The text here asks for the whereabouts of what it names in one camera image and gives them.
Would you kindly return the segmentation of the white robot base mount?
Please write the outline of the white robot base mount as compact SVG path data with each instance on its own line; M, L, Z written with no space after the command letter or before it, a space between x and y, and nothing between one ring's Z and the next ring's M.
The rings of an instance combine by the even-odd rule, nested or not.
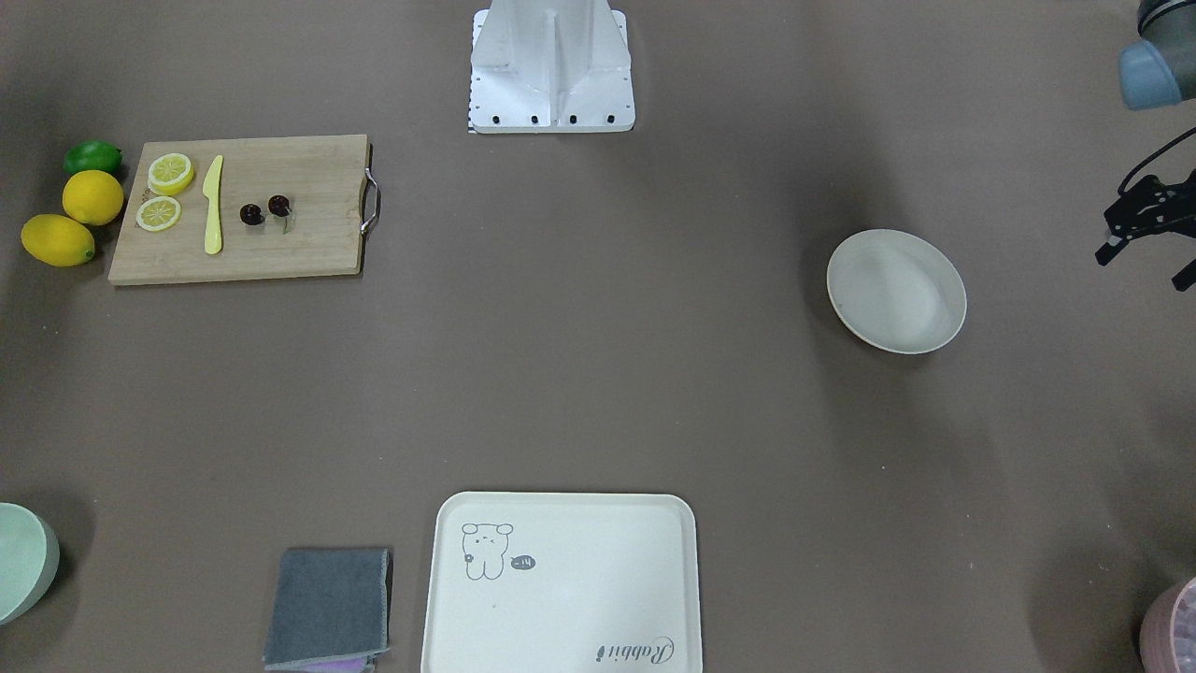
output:
M478 134L631 131L631 43L606 1L492 1L472 17L466 128Z

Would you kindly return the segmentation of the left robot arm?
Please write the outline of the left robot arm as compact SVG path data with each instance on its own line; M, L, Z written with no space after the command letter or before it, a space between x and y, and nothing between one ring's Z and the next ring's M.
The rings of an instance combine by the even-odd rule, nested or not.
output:
M1168 108L1195 97L1195 4L1141 1L1136 12L1139 39L1119 53L1119 97L1133 111ZM1168 184L1145 167L1178 143L1189 128L1134 165L1119 181L1118 197L1103 212L1106 241L1094 253L1109 265L1131 241L1149 235L1195 235L1195 175Z

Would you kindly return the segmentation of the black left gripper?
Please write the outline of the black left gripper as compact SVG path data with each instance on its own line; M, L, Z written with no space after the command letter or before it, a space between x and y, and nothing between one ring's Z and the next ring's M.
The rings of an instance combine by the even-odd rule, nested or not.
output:
M1109 265L1129 241L1145 235L1174 233L1195 238L1195 175L1165 184L1147 175L1103 212L1107 240L1096 251L1098 265ZM1196 261L1174 273L1172 286L1184 293L1196 285Z

